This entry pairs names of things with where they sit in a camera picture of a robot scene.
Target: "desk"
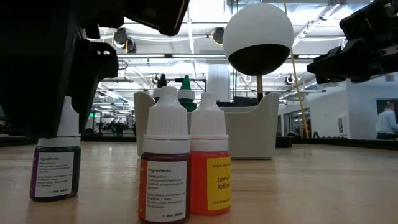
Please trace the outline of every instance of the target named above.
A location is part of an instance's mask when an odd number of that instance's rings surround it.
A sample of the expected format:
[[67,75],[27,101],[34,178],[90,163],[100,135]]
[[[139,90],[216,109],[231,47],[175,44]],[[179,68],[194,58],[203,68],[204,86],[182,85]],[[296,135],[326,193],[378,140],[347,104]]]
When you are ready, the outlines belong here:
[[[134,143],[83,143],[79,195],[51,203],[29,198],[34,147],[0,150],[0,223],[139,223]],[[231,212],[188,223],[398,223],[395,151],[299,144],[231,168]]]

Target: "dropper bottle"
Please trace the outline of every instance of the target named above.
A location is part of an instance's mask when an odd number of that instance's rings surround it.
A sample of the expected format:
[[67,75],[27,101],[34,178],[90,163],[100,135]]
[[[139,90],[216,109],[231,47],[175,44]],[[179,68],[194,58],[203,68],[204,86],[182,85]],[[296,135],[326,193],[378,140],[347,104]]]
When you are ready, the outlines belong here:
[[177,89],[162,87],[149,109],[141,155],[138,217],[146,223],[184,223],[190,216],[190,136]]
[[161,74],[160,79],[158,79],[156,84],[156,89],[154,90],[154,94],[152,95],[155,99],[155,103],[159,100],[160,94],[162,93],[162,87],[167,86],[166,75]]
[[231,157],[224,111],[202,93],[191,116],[191,212],[219,215],[231,206]]
[[57,137],[39,139],[34,152],[30,197],[52,202],[75,196],[80,176],[79,114],[65,96]]
[[188,112],[192,112],[197,108],[197,104],[193,102],[194,99],[195,92],[191,90],[189,75],[185,75],[181,89],[178,91],[178,100]]

